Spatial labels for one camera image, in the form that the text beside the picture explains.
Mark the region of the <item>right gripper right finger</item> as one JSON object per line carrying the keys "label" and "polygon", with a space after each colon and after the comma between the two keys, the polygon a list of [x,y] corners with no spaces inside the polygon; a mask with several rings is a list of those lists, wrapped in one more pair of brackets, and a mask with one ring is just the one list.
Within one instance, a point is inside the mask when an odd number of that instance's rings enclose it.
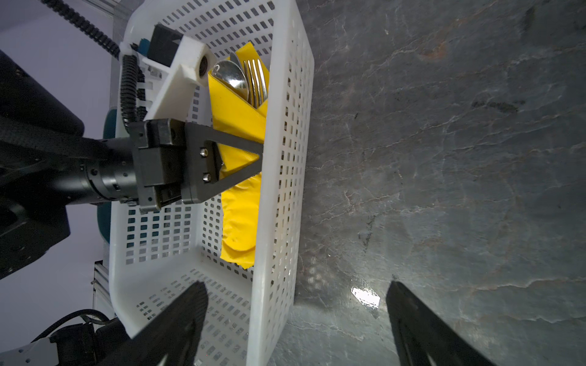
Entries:
{"label": "right gripper right finger", "polygon": [[389,320],[401,365],[492,365],[403,283],[386,294]]}

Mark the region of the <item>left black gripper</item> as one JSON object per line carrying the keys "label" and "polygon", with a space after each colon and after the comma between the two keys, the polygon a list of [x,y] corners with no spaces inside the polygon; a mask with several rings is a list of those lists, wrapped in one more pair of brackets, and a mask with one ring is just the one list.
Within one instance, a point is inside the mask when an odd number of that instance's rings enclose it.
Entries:
{"label": "left black gripper", "polygon": [[[201,204],[261,172],[263,145],[176,119],[157,119],[128,125],[137,180],[137,200],[143,214],[158,212],[181,199]],[[221,175],[225,159],[219,147],[228,146],[258,156],[228,176]]]}

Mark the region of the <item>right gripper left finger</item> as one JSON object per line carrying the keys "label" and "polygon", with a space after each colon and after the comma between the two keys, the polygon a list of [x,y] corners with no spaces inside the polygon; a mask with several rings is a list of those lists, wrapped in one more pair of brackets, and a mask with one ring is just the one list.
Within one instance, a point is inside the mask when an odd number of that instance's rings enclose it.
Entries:
{"label": "right gripper left finger", "polygon": [[195,282],[100,364],[193,365],[208,301],[205,284]]}

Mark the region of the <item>white perforated plastic basket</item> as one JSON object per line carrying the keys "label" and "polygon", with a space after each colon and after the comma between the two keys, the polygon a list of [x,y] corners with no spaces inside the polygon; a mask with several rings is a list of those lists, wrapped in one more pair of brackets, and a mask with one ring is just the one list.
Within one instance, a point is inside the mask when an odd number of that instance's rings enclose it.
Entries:
{"label": "white perforated plastic basket", "polygon": [[221,259],[223,210],[216,197],[157,213],[111,208],[109,294],[129,336],[137,335],[190,284],[203,282],[208,311],[195,364],[264,365],[293,307],[311,119],[314,56],[294,1],[146,1],[124,40],[163,24],[224,59],[253,44],[269,69],[268,114],[256,261]]}

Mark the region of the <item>silver fork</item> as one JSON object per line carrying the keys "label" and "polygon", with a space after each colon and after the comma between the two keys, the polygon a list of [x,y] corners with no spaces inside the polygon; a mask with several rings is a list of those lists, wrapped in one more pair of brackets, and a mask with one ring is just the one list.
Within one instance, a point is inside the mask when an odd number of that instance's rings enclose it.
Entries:
{"label": "silver fork", "polygon": [[268,83],[264,68],[260,59],[244,61],[244,71],[249,82],[250,103],[254,108],[259,108],[268,99]]}

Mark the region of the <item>silver spoon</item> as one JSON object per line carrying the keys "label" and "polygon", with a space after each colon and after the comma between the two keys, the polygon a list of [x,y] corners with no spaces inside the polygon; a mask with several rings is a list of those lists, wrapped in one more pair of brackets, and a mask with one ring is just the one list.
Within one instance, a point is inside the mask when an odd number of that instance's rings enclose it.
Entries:
{"label": "silver spoon", "polygon": [[249,99],[250,89],[243,70],[231,60],[218,61],[212,67],[212,76],[224,83],[246,102]]}

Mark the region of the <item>silver knife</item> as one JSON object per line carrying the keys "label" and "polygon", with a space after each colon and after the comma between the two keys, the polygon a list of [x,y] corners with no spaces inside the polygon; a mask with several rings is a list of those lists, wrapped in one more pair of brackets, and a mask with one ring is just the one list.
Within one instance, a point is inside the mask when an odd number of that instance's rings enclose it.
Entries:
{"label": "silver knife", "polygon": [[236,53],[230,53],[230,61],[237,65],[241,72],[244,73],[244,67],[242,66],[241,61],[236,55]]}

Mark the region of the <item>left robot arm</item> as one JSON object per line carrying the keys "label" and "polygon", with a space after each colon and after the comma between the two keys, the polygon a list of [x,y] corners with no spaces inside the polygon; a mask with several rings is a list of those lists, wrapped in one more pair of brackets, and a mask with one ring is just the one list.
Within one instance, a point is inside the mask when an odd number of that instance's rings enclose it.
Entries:
{"label": "left robot arm", "polygon": [[67,206],[119,201],[144,213],[199,204],[258,174],[260,161],[221,177],[220,146],[261,155],[262,143],[179,119],[195,88],[218,74],[209,48],[158,24],[146,62],[165,75],[148,104],[139,53],[119,47],[67,3],[47,6],[121,62],[126,137],[94,140],[67,107],[8,55],[1,56],[1,275],[8,277],[70,235]]}

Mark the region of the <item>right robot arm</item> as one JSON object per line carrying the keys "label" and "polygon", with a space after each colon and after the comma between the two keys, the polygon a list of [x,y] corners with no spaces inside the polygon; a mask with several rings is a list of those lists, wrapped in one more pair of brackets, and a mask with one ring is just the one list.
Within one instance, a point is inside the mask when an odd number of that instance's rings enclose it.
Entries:
{"label": "right robot arm", "polygon": [[[386,295],[402,365],[490,365],[401,282]],[[47,328],[26,346],[3,352],[3,365],[193,365],[209,295],[189,286],[160,315],[130,338],[119,320],[79,310]]]}

